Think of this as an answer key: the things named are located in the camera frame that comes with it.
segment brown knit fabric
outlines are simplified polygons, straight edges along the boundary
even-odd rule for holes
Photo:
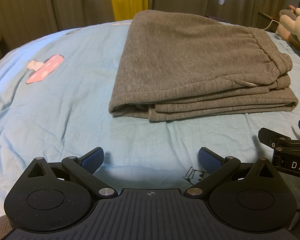
[[[165,121],[206,114],[292,111],[292,60],[260,29],[147,10],[130,25],[113,115]]]
[[[12,226],[10,225],[8,217],[0,217],[0,240],[3,239],[11,230]]]

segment bedsheet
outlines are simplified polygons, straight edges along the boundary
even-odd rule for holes
[[[300,139],[300,56],[275,34],[269,35],[293,60],[290,87],[299,99],[294,111],[169,122],[111,116],[108,103],[128,28],[123,21],[55,33],[0,61],[0,216],[5,196],[36,156],[59,162],[100,146],[105,161],[95,176],[119,192],[184,190],[206,176],[198,163],[200,147],[254,162],[272,157],[258,141],[261,127]],[[300,178],[282,176],[300,208]]]

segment white polka dot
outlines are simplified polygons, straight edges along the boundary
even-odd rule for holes
[[[48,75],[48,71],[44,71],[42,74],[41,74],[41,77],[45,77]]]

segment metal pin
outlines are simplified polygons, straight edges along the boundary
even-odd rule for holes
[[[192,196],[198,196],[203,193],[202,189],[197,188],[197,187],[191,187],[187,190],[187,193],[192,195]]]
[[[114,190],[109,187],[105,187],[105,188],[102,188],[101,190],[99,190],[99,194],[103,195],[103,196],[110,196],[113,193],[114,193]]]

